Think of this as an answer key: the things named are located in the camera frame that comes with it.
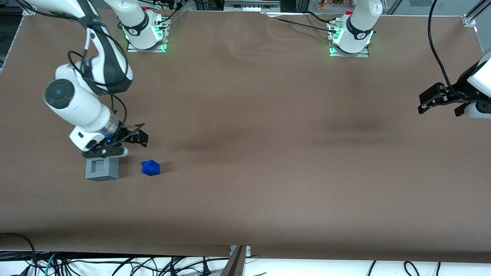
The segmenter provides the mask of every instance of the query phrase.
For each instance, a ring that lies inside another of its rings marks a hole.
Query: white robotic arm
[[[138,0],[104,0],[116,13],[130,43],[138,49],[148,49],[163,39],[156,32],[162,16],[142,10]]]
[[[491,119],[491,51],[463,72],[452,87],[436,83],[419,95],[419,114],[430,108],[452,103],[461,105],[455,109],[456,116]]]
[[[135,133],[141,134],[142,140],[130,137],[132,133],[123,127],[124,122],[120,122],[98,99],[104,94],[114,96],[126,91],[133,80],[133,72],[124,50],[119,49],[119,44],[110,36],[92,3],[89,0],[28,0],[28,3],[69,15],[86,29],[82,60],[59,66],[55,80],[48,85],[44,94],[48,107],[75,125],[70,134],[72,142],[84,152],[103,148],[112,141],[136,142],[146,146],[148,136],[145,133],[140,130]],[[97,48],[98,55],[87,58],[90,42]],[[84,153],[84,156],[109,157],[109,154],[101,151]],[[127,149],[123,147],[111,152],[118,157],[127,155]]]
[[[361,52],[370,43],[373,27],[382,11],[380,0],[360,0],[352,14],[341,17],[341,28],[333,43],[347,53]]]

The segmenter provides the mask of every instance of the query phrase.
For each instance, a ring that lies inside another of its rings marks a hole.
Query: white floor
[[[147,258],[137,259],[144,262]],[[170,258],[156,259],[157,266],[162,268]],[[201,257],[189,257],[179,263],[176,268],[201,261]],[[257,276],[267,273],[265,276],[366,276],[371,261],[338,261],[338,260],[289,260],[289,259],[248,259],[245,266],[244,276]],[[209,262],[211,271],[222,269],[226,261]],[[414,262],[420,276],[434,276],[436,273],[436,263],[434,262]],[[0,262],[0,276],[11,276],[20,274],[26,263],[23,261]],[[111,276],[117,264],[85,264],[75,263],[71,265],[81,276]],[[195,266],[199,271],[202,265]],[[128,276],[131,265],[125,265],[115,276]],[[180,276],[194,276],[197,272],[193,270],[182,271]],[[135,273],[135,276],[151,276],[152,271],[142,269]],[[372,271],[372,276],[406,276],[403,262],[401,261],[378,261]],[[491,264],[470,264],[470,263],[442,263],[440,276],[491,276]]]

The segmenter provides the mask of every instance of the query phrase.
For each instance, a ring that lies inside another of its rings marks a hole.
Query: wooden board
[[[85,31],[27,17],[0,78],[0,230],[44,250],[490,262],[491,125],[417,113],[443,81],[426,24],[381,17],[370,58],[342,58],[324,33],[259,13],[189,12],[167,53],[128,54],[121,98],[150,141],[97,183],[42,100]],[[482,55],[476,33],[459,17],[433,30],[456,81]],[[168,172],[142,174],[149,159]]]

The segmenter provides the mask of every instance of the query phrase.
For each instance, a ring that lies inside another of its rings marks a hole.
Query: gray block
[[[118,179],[119,158],[87,159],[85,178],[93,181]]]

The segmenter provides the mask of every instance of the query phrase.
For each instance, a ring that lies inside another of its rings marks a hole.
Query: blue plastic object
[[[150,176],[160,174],[160,164],[154,160],[142,161],[141,172]]]

